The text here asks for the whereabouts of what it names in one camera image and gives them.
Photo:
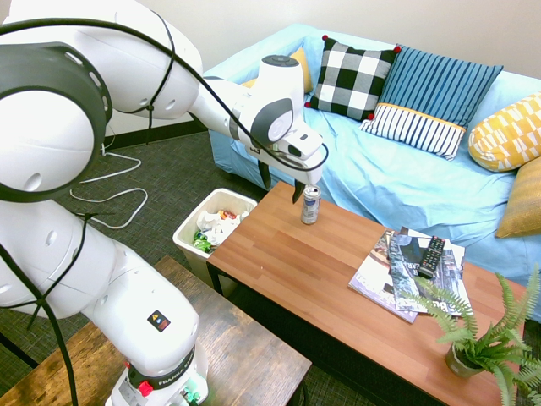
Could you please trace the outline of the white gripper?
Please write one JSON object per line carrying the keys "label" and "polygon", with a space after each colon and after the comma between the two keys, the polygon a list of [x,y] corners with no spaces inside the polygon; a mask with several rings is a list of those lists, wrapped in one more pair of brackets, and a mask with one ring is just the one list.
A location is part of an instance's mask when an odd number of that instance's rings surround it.
{"label": "white gripper", "polygon": [[300,145],[278,142],[271,148],[249,145],[249,154],[258,160],[258,169],[265,186],[271,187],[270,167],[273,167],[295,179],[292,203],[295,204],[303,195],[306,185],[316,184],[322,175],[324,164],[324,145],[318,143],[310,151]]}

